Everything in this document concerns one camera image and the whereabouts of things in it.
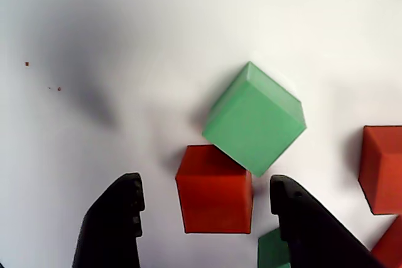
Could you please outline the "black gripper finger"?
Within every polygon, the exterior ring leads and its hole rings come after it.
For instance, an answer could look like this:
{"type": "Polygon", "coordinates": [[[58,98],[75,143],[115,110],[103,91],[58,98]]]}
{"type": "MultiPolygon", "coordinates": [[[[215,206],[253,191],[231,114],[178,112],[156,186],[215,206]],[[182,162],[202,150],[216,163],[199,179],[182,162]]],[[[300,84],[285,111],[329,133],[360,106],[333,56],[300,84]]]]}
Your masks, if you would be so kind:
{"type": "Polygon", "coordinates": [[[292,267],[382,267],[312,194],[280,174],[270,179],[271,213],[279,218],[292,267]]]}
{"type": "Polygon", "coordinates": [[[72,267],[139,267],[144,209],[140,174],[118,177],[84,215],[72,267]]]}

